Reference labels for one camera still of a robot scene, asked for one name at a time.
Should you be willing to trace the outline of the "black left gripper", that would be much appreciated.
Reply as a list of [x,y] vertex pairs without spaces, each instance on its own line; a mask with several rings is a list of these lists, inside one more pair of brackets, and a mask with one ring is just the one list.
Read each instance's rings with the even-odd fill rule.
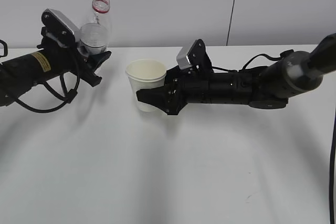
[[71,72],[83,77],[83,81],[91,87],[99,85],[102,80],[93,71],[99,69],[111,56],[111,51],[90,55],[87,64],[76,46],[61,47],[49,37],[43,37],[37,48],[36,77],[57,77]]

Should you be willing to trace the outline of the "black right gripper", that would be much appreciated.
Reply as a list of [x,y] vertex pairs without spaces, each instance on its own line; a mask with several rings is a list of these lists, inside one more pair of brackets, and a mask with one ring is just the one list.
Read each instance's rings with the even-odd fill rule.
[[207,68],[172,68],[166,72],[164,87],[140,89],[136,97],[139,102],[160,109],[167,115],[178,115],[189,103],[209,103],[210,98],[202,90],[208,88],[209,75]]

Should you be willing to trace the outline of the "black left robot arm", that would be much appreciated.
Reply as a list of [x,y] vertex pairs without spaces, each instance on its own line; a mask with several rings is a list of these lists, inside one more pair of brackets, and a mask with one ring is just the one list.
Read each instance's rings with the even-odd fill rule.
[[96,70],[111,56],[111,52],[106,51],[84,59],[76,46],[62,48],[48,37],[42,39],[38,49],[1,63],[1,106],[14,103],[32,87],[68,72],[74,74],[77,81],[95,87],[102,80]]

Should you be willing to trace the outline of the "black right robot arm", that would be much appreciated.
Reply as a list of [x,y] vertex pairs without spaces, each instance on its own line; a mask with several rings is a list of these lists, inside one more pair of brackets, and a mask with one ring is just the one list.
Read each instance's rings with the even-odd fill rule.
[[312,52],[291,49],[279,57],[263,57],[274,64],[215,73],[203,40],[197,39],[181,49],[163,86],[140,89],[136,98],[168,115],[178,115],[189,103],[282,109],[289,98],[316,89],[324,75],[335,71],[335,34],[326,36]]

